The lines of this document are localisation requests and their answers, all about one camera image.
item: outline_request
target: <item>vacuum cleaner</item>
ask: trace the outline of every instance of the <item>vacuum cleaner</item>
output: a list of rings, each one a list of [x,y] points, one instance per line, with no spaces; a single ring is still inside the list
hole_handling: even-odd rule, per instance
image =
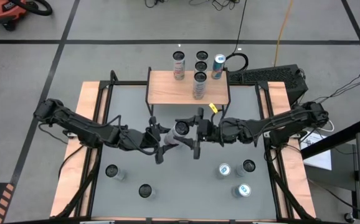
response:
[[[16,22],[22,19],[27,12],[40,16],[49,16],[53,13],[50,4],[45,0],[35,0],[45,7],[39,10],[34,1],[26,0],[0,0],[0,24],[8,31],[16,29]]]

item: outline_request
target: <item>can lid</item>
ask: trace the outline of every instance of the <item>can lid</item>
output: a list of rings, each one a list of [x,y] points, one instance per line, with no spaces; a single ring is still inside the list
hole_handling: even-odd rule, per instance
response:
[[[240,184],[238,187],[238,192],[243,197],[248,197],[250,195],[250,187],[247,184]]]
[[[105,174],[109,177],[114,177],[118,174],[118,167],[114,164],[107,166],[105,169]]]
[[[228,164],[220,164],[219,166],[219,172],[222,175],[229,175],[231,172],[231,167]]]
[[[218,54],[215,56],[215,61],[217,63],[224,63],[225,62],[225,56],[222,54]]]
[[[195,75],[194,75],[194,79],[195,79],[195,81],[197,81],[197,82],[204,82],[205,80],[206,80],[206,74],[205,73],[203,73],[203,72],[197,72],[197,73],[195,73]]]
[[[181,51],[177,51],[173,53],[173,59],[175,60],[183,60],[184,59],[184,53]]]
[[[153,192],[153,189],[151,188],[151,186],[149,184],[143,184],[139,189],[138,189],[138,194],[140,194],[140,196],[142,198],[148,198]]]
[[[174,129],[180,135],[186,135],[190,131],[190,127],[184,121],[177,122]]]
[[[197,62],[195,63],[195,69],[203,72],[207,69],[207,64],[205,62]]]
[[[247,172],[253,172],[255,170],[255,168],[256,168],[256,165],[255,165],[254,161],[251,161],[250,159],[247,159],[246,161],[244,161],[242,163],[242,167]]]
[[[197,59],[198,60],[206,60],[207,59],[207,53],[205,51],[203,51],[203,50],[198,51]]]

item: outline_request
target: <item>floor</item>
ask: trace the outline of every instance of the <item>floor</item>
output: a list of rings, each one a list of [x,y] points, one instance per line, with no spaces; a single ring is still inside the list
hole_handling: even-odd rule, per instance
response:
[[[146,80],[149,66],[172,69],[168,55],[175,50],[229,54],[244,1],[220,12],[187,0],[152,9],[142,0],[49,2],[52,16],[29,14],[14,32],[0,26],[0,182],[16,186],[5,222],[50,214],[65,146],[36,129],[39,100],[59,98],[74,110],[82,82],[106,80],[111,69],[121,80]],[[238,51],[249,56],[250,69],[273,66],[288,3],[247,1]],[[360,0],[296,0],[282,39],[289,41],[280,46],[277,65],[304,69],[310,90],[303,101],[330,95],[360,73]],[[235,68],[236,60],[228,65]],[[360,86],[323,106],[335,131],[359,121]],[[52,132],[60,135],[59,128]],[[341,222],[350,209],[310,187],[317,216]],[[351,200],[349,192],[327,187]]]

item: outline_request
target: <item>energy drink can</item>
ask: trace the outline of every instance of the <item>energy drink can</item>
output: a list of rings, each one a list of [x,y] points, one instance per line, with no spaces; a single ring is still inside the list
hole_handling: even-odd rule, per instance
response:
[[[196,74],[198,72],[203,72],[206,74],[206,70],[207,70],[207,64],[205,62],[195,63],[194,74]]]
[[[173,74],[176,80],[182,80],[184,78],[184,72],[186,71],[186,59],[184,58],[184,53],[177,51],[173,53]]]
[[[105,174],[119,181],[122,181],[125,178],[125,172],[114,164],[107,166]]]
[[[216,176],[218,179],[223,179],[229,176],[231,173],[231,167],[228,164],[220,164],[220,166],[216,169]]]
[[[140,197],[147,199],[154,199],[156,196],[155,189],[153,189],[149,184],[141,185],[138,189],[138,194]]]
[[[243,177],[247,175],[249,172],[253,172],[255,168],[256,168],[255,163],[250,159],[247,159],[242,164],[237,166],[237,168],[235,169],[235,173],[238,176]]]
[[[231,189],[232,195],[236,198],[248,197],[250,195],[250,187],[247,184],[240,184]]]
[[[182,144],[178,140],[175,140],[175,136],[177,137],[185,137],[190,131],[190,127],[187,123],[183,121],[177,122],[172,129],[165,135],[163,142],[165,144]]]
[[[196,100],[200,100],[205,95],[206,90],[206,74],[204,72],[197,72],[194,75],[194,86],[192,87],[192,96]]]
[[[224,55],[218,54],[215,56],[215,60],[213,61],[213,68],[212,68],[213,79],[220,79],[222,77],[224,62],[225,62]]]
[[[207,62],[207,57],[208,57],[208,54],[201,50],[201,51],[198,51],[197,55],[196,55],[196,62]]]

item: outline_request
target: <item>white paper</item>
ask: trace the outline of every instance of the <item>white paper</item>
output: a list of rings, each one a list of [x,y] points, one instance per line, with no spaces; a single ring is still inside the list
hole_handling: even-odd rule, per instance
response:
[[[316,133],[312,133],[307,137],[307,139],[303,140],[303,142],[300,143],[300,148],[303,150],[304,148],[322,140],[321,136]],[[332,170],[331,165],[331,151],[327,150],[325,152],[322,152],[320,154],[317,154],[315,156],[312,156],[308,159],[305,159],[303,161],[304,164],[309,166],[314,166],[326,170]]]

